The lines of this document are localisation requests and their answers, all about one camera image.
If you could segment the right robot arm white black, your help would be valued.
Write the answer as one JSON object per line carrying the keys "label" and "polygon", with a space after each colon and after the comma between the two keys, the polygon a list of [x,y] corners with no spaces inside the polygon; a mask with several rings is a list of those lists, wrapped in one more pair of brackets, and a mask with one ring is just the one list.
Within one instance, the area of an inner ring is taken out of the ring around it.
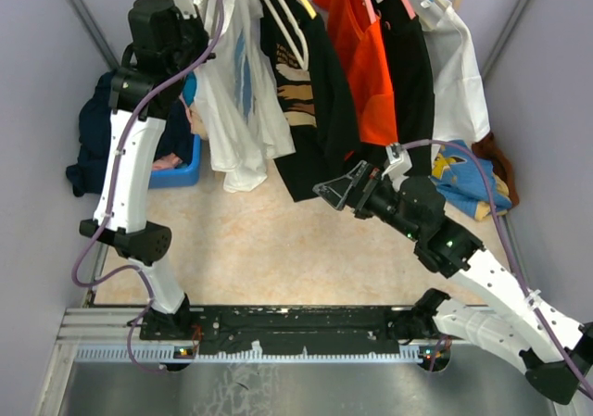
{"label": "right robot arm white black", "polygon": [[522,289],[484,243],[444,211],[432,182],[411,177],[394,187],[367,162],[350,173],[318,183],[314,193],[336,210],[362,220],[375,217],[414,243],[422,265],[470,291],[491,308],[469,309],[431,289],[416,304],[415,330],[427,338],[464,339],[507,361],[542,396],[568,405],[592,367],[592,326],[560,312],[530,288]]}

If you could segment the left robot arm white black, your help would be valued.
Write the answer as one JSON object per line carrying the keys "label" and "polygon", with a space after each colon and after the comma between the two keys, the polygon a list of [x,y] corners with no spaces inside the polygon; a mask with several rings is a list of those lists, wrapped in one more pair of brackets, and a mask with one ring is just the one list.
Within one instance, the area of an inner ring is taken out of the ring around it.
{"label": "left robot arm white black", "polygon": [[183,91],[188,68],[208,54],[192,0],[136,0],[128,13],[132,41],[112,79],[110,145],[100,200],[81,235],[111,246],[147,282],[151,321],[170,337],[193,327],[189,300],[167,253],[170,228],[146,217],[146,195],[158,141]]}

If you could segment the white t shirt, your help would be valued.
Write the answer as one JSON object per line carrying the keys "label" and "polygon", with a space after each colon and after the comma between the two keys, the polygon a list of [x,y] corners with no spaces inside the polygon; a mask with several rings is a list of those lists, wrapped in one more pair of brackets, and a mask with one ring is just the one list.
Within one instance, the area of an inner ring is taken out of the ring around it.
{"label": "white t shirt", "polygon": [[194,0],[209,31],[221,35],[215,57],[196,71],[193,107],[206,130],[211,168],[230,193],[267,178],[270,159],[294,153],[270,64],[259,44],[259,0]]}

